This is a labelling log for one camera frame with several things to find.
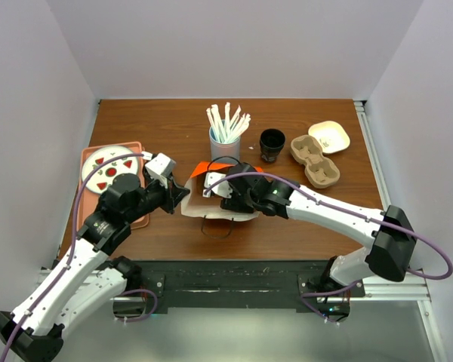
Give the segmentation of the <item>orange paper bag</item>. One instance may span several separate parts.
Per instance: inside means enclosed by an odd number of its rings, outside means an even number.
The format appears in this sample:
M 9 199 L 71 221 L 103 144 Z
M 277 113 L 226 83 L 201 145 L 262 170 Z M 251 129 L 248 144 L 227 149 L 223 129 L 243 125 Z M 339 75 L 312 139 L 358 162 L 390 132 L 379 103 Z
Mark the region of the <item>orange paper bag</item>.
M 223 179 L 239 160 L 231 156 L 215 158 L 212 161 L 201 161 L 191 173 L 185 187 L 190 193 L 181 201 L 182 216 L 200 218 L 202 234 L 213 238 L 205 231 L 208 219 L 226 220 L 232 229 L 236 222 L 247 222 L 259 217 L 260 213 L 242 203 L 230 184 L 213 184 Z

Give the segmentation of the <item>stack of black cups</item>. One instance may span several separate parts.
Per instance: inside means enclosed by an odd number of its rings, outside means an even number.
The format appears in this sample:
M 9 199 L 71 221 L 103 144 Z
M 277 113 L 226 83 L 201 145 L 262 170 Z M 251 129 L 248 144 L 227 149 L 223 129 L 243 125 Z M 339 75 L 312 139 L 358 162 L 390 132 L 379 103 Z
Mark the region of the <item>stack of black cups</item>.
M 268 163 L 273 163 L 285 145 L 285 135 L 281 130 L 270 128 L 260 135 L 260 156 Z

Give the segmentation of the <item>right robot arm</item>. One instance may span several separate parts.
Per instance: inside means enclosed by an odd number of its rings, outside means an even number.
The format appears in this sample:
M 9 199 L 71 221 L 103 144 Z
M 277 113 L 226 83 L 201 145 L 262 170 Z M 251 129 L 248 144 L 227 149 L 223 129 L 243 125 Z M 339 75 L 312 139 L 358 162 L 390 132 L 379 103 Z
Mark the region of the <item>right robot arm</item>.
M 314 223 L 360 244 L 358 250 L 328 263 L 321 286 L 329 296 L 339 296 L 349 284 L 370 276 L 394 282 L 405 278 L 416 240 L 398 207 L 379 210 L 348 204 L 247 164 L 232 167 L 211 188 L 229 191 L 247 211 Z

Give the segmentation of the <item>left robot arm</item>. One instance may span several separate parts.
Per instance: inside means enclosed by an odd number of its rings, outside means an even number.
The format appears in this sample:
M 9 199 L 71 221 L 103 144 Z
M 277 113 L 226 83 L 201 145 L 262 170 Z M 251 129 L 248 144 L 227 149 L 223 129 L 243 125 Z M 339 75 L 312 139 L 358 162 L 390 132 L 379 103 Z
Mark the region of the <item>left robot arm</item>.
M 117 176 L 46 279 L 13 311 L 0 311 L 5 349 L 24 361 L 52 361 L 72 331 L 107 300 L 139 293 L 141 269 L 125 257 L 109 262 L 89 285 L 83 283 L 128 238 L 132 222 L 157 208 L 173 213 L 189 192 L 171 176 L 150 180 L 146 187 L 134 174 Z

